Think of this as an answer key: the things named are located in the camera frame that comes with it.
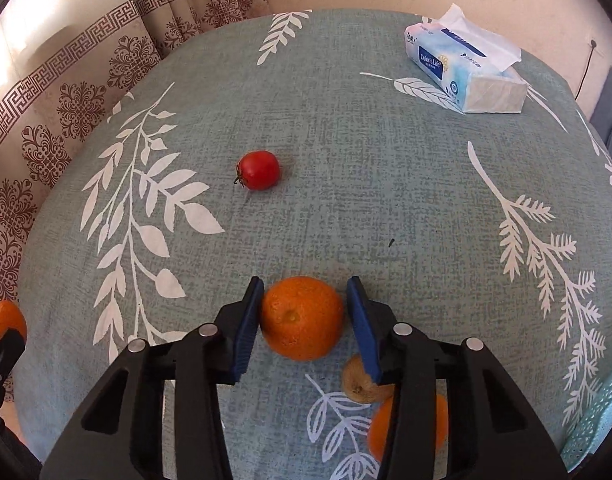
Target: metal rivet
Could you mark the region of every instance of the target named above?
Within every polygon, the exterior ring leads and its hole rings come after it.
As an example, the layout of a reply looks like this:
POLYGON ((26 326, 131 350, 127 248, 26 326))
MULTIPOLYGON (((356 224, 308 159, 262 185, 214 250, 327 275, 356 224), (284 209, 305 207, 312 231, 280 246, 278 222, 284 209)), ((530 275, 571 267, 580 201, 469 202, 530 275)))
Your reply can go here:
POLYGON ((397 323, 392 329, 397 335, 411 335, 413 333, 413 328, 408 323, 397 323))
POLYGON ((217 325, 215 325, 214 323, 206 323, 199 327, 199 335, 202 335, 204 337, 213 336, 218 331, 219 329, 217 328, 217 325))
POLYGON ((479 352, 484 348, 484 344, 481 342, 481 339, 476 337, 469 337, 466 339, 466 346, 475 352, 479 352))
POLYGON ((128 343, 128 350, 136 354, 141 352, 146 347, 146 342, 143 339, 133 339, 128 343))

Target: tissue box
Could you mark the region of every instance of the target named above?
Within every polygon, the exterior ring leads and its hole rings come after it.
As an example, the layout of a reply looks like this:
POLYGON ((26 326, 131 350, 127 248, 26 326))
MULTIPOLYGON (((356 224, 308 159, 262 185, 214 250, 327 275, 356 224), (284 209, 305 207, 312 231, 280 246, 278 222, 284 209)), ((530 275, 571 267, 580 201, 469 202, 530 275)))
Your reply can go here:
POLYGON ((500 71, 484 52, 441 23, 417 23, 404 35, 408 57, 462 112, 522 111, 528 83, 512 67, 500 71))

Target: brown kiwi fruit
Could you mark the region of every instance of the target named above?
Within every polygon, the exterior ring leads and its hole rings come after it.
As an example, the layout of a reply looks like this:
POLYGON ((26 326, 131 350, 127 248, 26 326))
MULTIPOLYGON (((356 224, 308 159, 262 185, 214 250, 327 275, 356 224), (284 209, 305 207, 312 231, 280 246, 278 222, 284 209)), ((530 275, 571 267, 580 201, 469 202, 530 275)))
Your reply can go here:
POLYGON ((370 402, 382 402, 395 393, 394 384, 377 386, 371 377, 363 369, 361 356, 355 354, 343 367, 342 390, 351 400, 368 404, 370 402))

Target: red tomato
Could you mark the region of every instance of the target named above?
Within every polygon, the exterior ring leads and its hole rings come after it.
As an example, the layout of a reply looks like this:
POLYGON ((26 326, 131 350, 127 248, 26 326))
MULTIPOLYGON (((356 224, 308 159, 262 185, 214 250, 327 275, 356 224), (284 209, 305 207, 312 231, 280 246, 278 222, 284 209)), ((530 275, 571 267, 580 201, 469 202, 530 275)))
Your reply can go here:
POLYGON ((237 179, 248 189, 262 190, 277 184, 279 180, 279 162, 271 152, 246 153, 237 163, 237 179))

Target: curtain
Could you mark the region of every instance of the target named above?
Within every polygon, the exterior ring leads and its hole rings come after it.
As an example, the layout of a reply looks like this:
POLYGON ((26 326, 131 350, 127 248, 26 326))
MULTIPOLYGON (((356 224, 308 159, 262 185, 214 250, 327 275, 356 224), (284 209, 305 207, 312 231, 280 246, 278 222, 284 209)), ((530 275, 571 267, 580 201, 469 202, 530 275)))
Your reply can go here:
POLYGON ((0 16, 0 300, 41 204, 86 137, 193 36, 268 0, 10 0, 0 16))

